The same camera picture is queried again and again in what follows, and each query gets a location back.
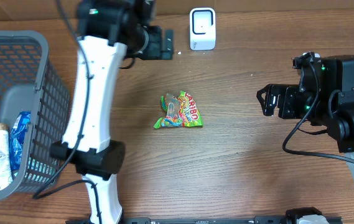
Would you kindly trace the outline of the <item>blue snack packet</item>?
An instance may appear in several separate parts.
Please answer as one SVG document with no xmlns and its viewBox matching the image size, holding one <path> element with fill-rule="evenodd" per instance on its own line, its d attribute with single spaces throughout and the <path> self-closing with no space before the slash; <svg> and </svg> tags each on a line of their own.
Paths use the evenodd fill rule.
<svg viewBox="0 0 354 224">
<path fill-rule="evenodd" d="M 24 138 L 27 132 L 27 125 L 30 123 L 30 111 L 22 111 L 16 118 L 9 137 L 9 160 L 11 170 L 20 168 Z"/>
</svg>

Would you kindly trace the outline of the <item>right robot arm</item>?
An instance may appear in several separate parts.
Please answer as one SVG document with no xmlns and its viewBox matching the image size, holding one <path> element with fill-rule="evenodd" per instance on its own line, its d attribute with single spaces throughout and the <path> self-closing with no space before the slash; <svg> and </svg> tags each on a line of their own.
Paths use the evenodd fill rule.
<svg viewBox="0 0 354 224">
<path fill-rule="evenodd" d="M 354 55 L 321 57 L 315 52 L 306 52 L 292 58 L 292 67 L 300 76 L 298 84 L 271 83 L 256 94 L 263 115 L 273 116 L 278 109 L 281 119 L 298 121 L 285 138 L 282 150 L 344 161 L 354 179 Z M 322 127 L 317 134 L 328 134 L 334 139 L 339 153 L 288 149 L 287 143 L 304 122 Z"/>
</svg>

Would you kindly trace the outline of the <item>green Haribo gummy bag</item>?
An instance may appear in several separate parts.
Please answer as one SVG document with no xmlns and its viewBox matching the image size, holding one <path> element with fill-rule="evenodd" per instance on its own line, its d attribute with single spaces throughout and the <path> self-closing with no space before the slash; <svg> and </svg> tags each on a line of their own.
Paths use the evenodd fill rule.
<svg viewBox="0 0 354 224">
<path fill-rule="evenodd" d="M 180 91 L 178 97 L 170 93 L 161 96 L 161 106 L 166 115 L 156 121 L 155 129 L 203 126 L 195 100 L 185 91 Z"/>
</svg>

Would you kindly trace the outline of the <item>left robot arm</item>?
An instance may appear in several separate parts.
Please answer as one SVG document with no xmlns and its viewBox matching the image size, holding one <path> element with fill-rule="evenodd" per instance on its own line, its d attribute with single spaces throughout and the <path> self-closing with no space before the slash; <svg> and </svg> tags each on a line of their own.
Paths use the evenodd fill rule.
<svg viewBox="0 0 354 224">
<path fill-rule="evenodd" d="M 62 139 L 50 155 L 73 164 L 87 187 L 90 223 L 119 223 L 117 174 L 126 147 L 110 135 L 110 114 L 118 72 L 125 59 L 170 60 L 173 32 L 151 24 L 154 1 L 82 1 L 71 35 L 78 44 L 72 110 Z"/>
</svg>

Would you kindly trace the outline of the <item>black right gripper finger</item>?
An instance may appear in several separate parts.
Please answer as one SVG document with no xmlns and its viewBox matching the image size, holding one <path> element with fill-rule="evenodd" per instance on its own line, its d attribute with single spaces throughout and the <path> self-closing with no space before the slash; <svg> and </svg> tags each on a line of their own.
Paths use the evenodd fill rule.
<svg viewBox="0 0 354 224">
<path fill-rule="evenodd" d="M 276 95 L 273 94 L 263 94 L 259 95 L 259 102 L 261 105 L 261 109 L 263 111 L 263 115 L 265 116 L 273 116 L 274 110 L 276 108 Z"/>
<path fill-rule="evenodd" d="M 273 84 L 268 84 L 264 88 L 257 91 L 256 97 L 258 100 L 268 100 L 272 95 Z"/>
</svg>

